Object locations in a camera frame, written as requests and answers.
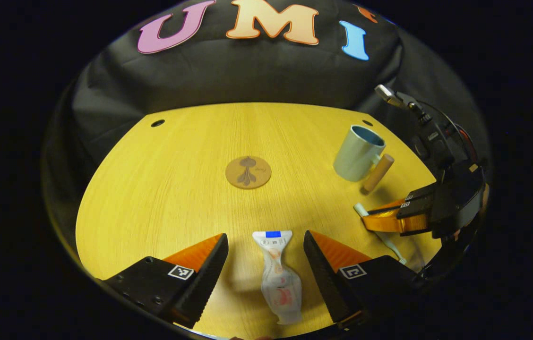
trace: wooden tabletop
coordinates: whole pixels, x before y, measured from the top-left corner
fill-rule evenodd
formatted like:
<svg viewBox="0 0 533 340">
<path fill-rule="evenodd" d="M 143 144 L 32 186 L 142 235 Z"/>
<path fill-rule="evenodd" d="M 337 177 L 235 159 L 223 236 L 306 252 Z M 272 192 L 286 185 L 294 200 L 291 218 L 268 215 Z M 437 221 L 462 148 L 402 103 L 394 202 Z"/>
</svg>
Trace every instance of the wooden tabletop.
<svg viewBox="0 0 533 340">
<path fill-rule="evenodd" d="M 164 120 L 152 127 L 154 122 Z M 361 181 L 339 177 L 333 162 L 352 124 L 386 142 L 395 163 L 370 195 Z M 225 178 L 230 161 L 253 155 L 268 162 L 269 181 L 239 189 Z M 367 231 L 353 210 L 404 198 L 435 181 L 426 166 L 370 115 L 290 103 L 229 103 L 145 116 L 107 155 L 79 207 L 76 240 L 88 272 L 107 279 L 144 256 L 165 258 L 221 232 L 229 254 L 194 331 L 230 338 L 274 338 L 332 324 L 302 242 L 315 230 L 371 258 L 395 254 Z M 277 325 L 260 280 L 264 261 L 252 239 L 258 230 L 292 230 L 283 262 L 302 284 L 303 321 Z M 390 237 L 418 271 L 440 249 L 430 233 Z"/>
</svg>

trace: white tube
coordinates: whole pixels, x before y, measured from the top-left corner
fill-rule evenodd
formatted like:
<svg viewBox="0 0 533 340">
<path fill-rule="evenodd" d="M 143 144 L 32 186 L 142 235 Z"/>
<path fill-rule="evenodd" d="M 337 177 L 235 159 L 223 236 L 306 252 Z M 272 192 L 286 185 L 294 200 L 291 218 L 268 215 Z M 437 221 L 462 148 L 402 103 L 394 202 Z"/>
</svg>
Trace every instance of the white tube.
<svg viewBox="0 0 533 340">
<path fill-rule="evenodd" d="M 271 311 L 279 317 L 277 323 L 289 325 L 301 322 L 301 279 L 281 262 L 285 246 L 292 238 L 291 230 L 257 231 L 252 237 L 262 249 L 265 259 L 260 290 Z"/>
</svg>

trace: pink letter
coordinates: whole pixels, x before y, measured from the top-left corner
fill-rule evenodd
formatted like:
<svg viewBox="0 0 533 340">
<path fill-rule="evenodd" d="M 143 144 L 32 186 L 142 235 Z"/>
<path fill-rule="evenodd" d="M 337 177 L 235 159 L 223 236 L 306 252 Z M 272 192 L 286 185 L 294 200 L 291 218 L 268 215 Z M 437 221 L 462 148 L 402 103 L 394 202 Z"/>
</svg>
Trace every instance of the pink letter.
<svg viewBox="0 0 533 340">
<path fill-rule="evenodd" d="M 138 51 L 144 54 L 150 54 L 184 43 L 197 33 L 199 26 L 201 26 L 201 21 L 204 18 L 206 8 L 215 2 L 215 0 L 204 1 L 183 9 L 182 11 L 187 13 L 187 17 L 185 18 L 184 24 L 182 24 L 182 29 L 173 36 L 159 37 L 161 27 L 167 19 L 172 17 L 171 14 L 149 22 L 141 28 L 141 36 L 138 39 Z"/>
</svg>

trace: cork coaster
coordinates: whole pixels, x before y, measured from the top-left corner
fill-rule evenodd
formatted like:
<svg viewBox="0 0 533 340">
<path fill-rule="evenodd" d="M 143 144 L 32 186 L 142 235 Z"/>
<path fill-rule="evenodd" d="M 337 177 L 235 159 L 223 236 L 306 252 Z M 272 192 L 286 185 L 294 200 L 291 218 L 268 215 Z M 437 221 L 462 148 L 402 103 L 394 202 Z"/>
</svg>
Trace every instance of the cork coaster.
<svg viewBox="0 0 533 340">
<path fill-rule="evenodd" d="M 271 166 L 261 158 L 243 156 L 234 159 L 225 170 L 227 181 L 241 189 L 254 189 L 271 178 Z"/>
</svg>

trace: wooden handle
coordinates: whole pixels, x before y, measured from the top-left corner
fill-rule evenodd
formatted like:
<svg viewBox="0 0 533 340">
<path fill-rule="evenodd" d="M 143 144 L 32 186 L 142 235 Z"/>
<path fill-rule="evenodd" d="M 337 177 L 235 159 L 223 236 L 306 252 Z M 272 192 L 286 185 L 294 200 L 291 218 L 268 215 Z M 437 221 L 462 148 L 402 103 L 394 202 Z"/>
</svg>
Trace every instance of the wooden handle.
<svg viewBox="0 0 533 340">
<path fill-rule="evenodd" d="M 374 171 L 370 174 L 368 179 L 363 183 L 363 193 L 369 194 L 374 190 L 376 185 L 378 185 L 379 181 L 386 175 L 386 172 L 388 169 L 390 169 L 390 166 L 395 163 L 395 159 L 392 158 L 391 155 L 385 153 L 385 155 L 382 156 L 382 159 L 378 162 L 378 165 L 374 169 Z"/>
</svg>

